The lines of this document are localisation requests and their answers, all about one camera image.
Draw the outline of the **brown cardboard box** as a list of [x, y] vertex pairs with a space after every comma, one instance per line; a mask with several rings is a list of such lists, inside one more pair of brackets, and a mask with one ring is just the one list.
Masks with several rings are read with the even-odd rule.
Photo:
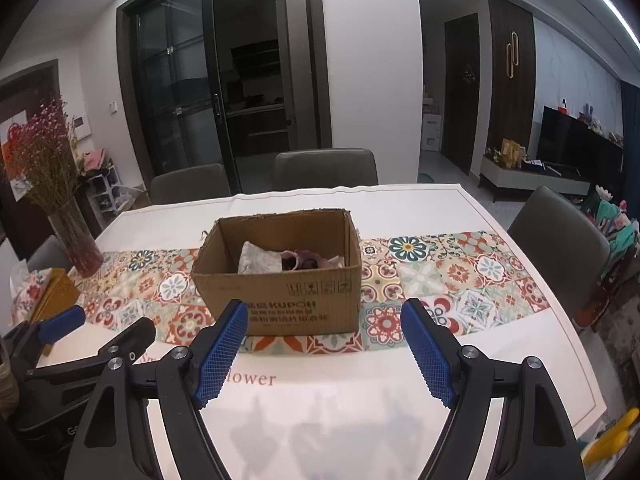
[[[344, 268], [239, 274], [243, 244], [273, 252], [309, 250], [345, 259]], [[350, 212], [315, 209], [217, 220], [192, 266], [191, 278], [213, 316], [232, 299], [248, 307], [247, 333], [292, 336], [349, 333], [360, 307], [359, 236]]]

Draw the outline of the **white shelf rack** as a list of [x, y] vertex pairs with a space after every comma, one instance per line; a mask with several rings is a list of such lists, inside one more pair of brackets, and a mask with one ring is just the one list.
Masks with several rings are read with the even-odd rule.
[[96, 222], [106, 229], [122, 212], [129, 210], [138, 194], [120, 180], [114, 162], [107, 157], [100, 169], [90, 170], [85, 176], [86, 194]]

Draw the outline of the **grey dining chair left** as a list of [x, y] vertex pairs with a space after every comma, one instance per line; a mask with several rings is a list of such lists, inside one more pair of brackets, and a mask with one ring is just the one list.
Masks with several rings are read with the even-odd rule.
[[153, 205], [195, 202], [230, 195], [226, 172], [218, 162], [161, 174], [152, 180], [150, 188]]

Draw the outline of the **black television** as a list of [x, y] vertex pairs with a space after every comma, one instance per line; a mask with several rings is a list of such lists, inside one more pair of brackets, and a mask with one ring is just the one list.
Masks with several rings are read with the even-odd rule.
[[584, 122], [545, 106], [537, 157], [580, 180], [596, 182], [620, 173], [623, 149]]

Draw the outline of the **grey dining chair right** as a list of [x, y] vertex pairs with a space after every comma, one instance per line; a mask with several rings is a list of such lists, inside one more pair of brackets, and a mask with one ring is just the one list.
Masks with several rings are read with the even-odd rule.
[[580, 327], [594, 321], [598, 281], [610, 244], [580, 210], [546, 186], [537, 188], [508, 229], [566, 314]]

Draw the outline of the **floral linen pouch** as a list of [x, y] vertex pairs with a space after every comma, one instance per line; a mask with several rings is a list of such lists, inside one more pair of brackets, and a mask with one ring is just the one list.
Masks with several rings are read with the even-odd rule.
[[243, 244], [239, 263], [239, 274], [273, 274], [281, 273], [282, 254], [265, 250], [248, 240]]

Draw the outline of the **grey dining chair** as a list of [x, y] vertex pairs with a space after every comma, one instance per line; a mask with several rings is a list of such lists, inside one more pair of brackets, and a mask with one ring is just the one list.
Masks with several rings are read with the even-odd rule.
[[374, 154], [365, 148], [292, 151], [274, 160], [275, 191], [358, 185], [378, 185]]
[[508, 229], [566, 314], [580, 327], [594, 321], [598, 281], [610, 244], [580, 210], [546, 186], [537, 188]]
[[152, 180], [150, 188], [153, 205], [195, 202], [230, 195], [226, 172], [218, 162], [161, 174]]

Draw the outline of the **white patterned tablecloth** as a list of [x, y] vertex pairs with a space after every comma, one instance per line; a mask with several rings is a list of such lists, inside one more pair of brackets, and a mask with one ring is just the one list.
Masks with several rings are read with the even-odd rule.
[[[333, 275], [238, 282], [240, 246], [224, 219], [292, 212], [262, 246], [344, 256]], [[212, 324], [197, 275], [222, 275], [216, 297], [250, 306], [265, 335], [246, 338], [202, 416], [235, 479], [413, 479], [447, 409], [424, 384], [400, 325], [419, 298], [462, 344], [491, 359], [538, 356], [584, 434], [605, 403], [570, 319], [505, 229], [456, 184], [296, 190], [126, 212], [98, 239], [106, 260], [79, 282], [84, 326], [44, 364], [91, 356], [138, 318], [156, 325], [160, 359]]]

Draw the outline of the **white tv cabinet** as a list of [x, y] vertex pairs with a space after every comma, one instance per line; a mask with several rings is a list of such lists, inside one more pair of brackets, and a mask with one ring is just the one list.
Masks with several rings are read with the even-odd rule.
[[480, 163], [480, 183], [491, 189], [492, 199], [532, 194], [545, 186], [555, 193], [571, 196], [586, 196], [590, 183], [556, 176], [553, 172], [531, 172], [521, 169], [506, 169], [492, 159], [484, 157]]

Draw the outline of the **mauve fleece towel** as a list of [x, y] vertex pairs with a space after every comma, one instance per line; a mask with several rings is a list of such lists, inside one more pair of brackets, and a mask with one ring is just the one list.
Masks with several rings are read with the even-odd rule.
[[296, 252], [287, 250], [281, 252], [281, 264], [283, 271], [339, 269], [344, 268], [345, 259], [341, 256], [323, 258], [306, 249], [296, 250]]

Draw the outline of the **grey dining chair middle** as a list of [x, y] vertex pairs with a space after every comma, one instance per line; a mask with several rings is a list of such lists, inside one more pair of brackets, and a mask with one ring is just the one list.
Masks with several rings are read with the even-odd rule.
[[378, 185], [374, 154], [365, 148], [292, 151], [274, 160], [275, 191], [358, 185]]

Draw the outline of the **glass vase with dried flowers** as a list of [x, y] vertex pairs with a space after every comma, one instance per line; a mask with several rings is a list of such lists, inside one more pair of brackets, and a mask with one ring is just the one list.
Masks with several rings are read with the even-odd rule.
[[23, 196], [47, 215], [72, 267], [88, 278], [102, 266], [103, 255], [75, 197], [79, 178], [74, 133], [65, 102], [55, 96], [42, 102], [24, 124], [9, 128], [4, 163]]

